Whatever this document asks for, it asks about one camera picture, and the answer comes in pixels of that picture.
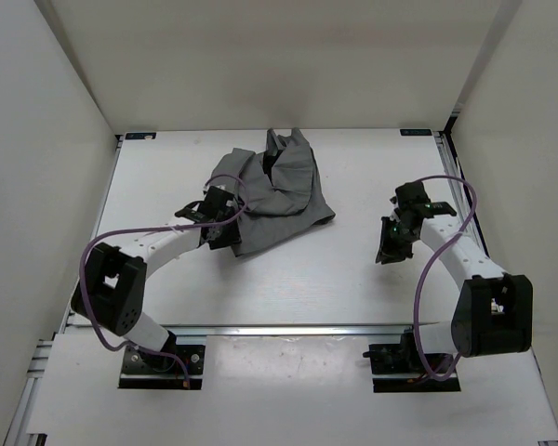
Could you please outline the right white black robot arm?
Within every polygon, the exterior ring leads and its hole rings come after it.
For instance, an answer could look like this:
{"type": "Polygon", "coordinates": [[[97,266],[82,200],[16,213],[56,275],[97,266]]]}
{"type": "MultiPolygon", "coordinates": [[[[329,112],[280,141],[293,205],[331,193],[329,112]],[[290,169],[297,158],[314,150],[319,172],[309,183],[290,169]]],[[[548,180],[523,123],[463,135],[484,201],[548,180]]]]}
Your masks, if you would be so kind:
{"type": "Polygon", "coordinates": [[[489,258],[467,234],[447,202],[433,201],[421,180],[396,188],[394,209],[381,219],[381,265],[413,256],[414,243],[423,243],[432,256],[420,273],[413,304],[412,340],[399,348],[399,360],[418,372],[433,354],[462,358],[521,353],[532,343],[533,285],[525,275],[510,274],[489,258]],[[429,270],[440,262],[458,288],[458,300],[446,321],[422,324],[420,299],[429,270]]]}

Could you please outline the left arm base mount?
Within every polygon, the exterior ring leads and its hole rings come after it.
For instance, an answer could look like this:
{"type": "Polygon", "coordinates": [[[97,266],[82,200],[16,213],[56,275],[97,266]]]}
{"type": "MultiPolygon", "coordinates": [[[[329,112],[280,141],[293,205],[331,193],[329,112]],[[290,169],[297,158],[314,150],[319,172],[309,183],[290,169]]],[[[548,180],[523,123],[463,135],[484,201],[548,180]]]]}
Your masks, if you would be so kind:
{"type": "Polygon", "coordinates": [[[171,358],[141,353],[126,348],[122,359],[118,387],[121,389],[200,390],[205,368],[205,345],[176,345],[176,356],[188,372],[171,358]]]}

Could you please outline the grey pleated skirt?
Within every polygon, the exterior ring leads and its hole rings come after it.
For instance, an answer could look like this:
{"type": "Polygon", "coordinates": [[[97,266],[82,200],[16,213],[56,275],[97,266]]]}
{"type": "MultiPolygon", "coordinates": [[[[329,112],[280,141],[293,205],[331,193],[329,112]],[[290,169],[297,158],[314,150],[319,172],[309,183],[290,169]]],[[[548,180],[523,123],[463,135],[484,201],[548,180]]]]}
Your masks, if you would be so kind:
{"type": "Polygon", "coordinates": [[[268,130],[260,153],[233,149],[211,176],[213,185],[247,202],[237,219],[241,242],[232,247],[236,257],[263,252],[336,216],[323,195],[312,146],[297,128],[288,136],[268,130]]]}

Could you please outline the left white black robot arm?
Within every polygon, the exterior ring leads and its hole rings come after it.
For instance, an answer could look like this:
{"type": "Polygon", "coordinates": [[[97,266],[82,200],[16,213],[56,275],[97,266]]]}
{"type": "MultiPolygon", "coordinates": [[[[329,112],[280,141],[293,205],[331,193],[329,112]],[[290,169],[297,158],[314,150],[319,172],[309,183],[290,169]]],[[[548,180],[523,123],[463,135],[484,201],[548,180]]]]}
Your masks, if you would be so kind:
{"type": "Polygon", "coordinates": [[[156,372],[175,364],[176,337],[143,310],[147,280],[172,260],[207,244],[220,249],[241,242],[238,218],[246,202],[221,186],[187,204],[163,226],[115,230],[89,244],[80,265],[72,310],[87,318],[104,346],[117,351],[104,331],[144,351],[156,372]]]}

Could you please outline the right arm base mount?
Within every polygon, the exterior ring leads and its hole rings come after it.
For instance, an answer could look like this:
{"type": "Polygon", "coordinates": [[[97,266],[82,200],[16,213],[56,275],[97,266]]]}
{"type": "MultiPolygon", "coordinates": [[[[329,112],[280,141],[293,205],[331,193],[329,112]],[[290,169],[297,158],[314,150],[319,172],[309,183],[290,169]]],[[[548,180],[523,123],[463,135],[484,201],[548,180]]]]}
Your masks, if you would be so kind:
{"type": "Polygon", "coordinates": [[[455,374],[445,381],[429,377],[423,367],[411,333],[403,333],[398,344],[370,344],[363,358],[368,359],[374,393],[460,392],[455,374]]]}

